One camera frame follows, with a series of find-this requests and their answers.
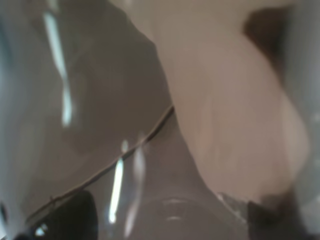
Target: skin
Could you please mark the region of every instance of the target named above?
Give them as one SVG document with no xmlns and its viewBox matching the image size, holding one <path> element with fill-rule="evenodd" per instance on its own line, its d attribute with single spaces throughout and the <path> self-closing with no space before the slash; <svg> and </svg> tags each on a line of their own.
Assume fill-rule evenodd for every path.
<svg viewBox="0 0 320 240">
<path fill-rule="evenodd" d="M 287 192 L 308 157 L 307 132 L 242 27 L 252 11 L 289 1 L 113 2 L 155 43 L 207 187 L 260 204 Z"/>
</svg>

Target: thin wire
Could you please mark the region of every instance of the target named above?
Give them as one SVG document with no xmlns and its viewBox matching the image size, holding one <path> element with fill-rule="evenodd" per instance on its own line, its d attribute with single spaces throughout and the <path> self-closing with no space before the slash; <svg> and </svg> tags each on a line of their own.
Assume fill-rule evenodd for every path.
<svg viewBox="0 0 320 240">
<path fill-rule="evenodd" d="M 79 185 L 74 186 L 73 188 L 67 190 L 61 195 L 55 196 L 50 198 L 50 201 L 39 207 L 35 212 L 29 215 L 29 217 L 26 219 L 26 222 L 30 221 L 34 216 L 45 210 L 51 205 L 54 205 L 56 202 L 62 201 L 65 198 L 71 197 L 72 195 L 80 192 L 81 190 L 85 189 L 89 185 L 95 183 L 97 180 L 99 180 L 101 177 L 103 177 L 105 174 L 110 172 L 112 169 L 116 167 L 116 164 L 119 159 L 123 159 L 124 161 L 129 158 L 138 147 L 145 145 L 149 141 L 151 141 L 163 128 L 163 126 L 166 124 L 168 119 L 172 116 L 172 114 L 175 112 L 174 106 L 171 105 L 159 118 L 159 120 L 156 122 L 154 127 L 151 129 L 148 135 L 144 137 L 143 139 L 139 140 L 132 148 L 130 148 L 127 152 L 121 154 L 120 156 L 116 157 L 108 166 L 101 169 L 100 171 L 96 172 L 94 175 L 89 177 L 84 182 L 80 183 Z"/>
</svg>

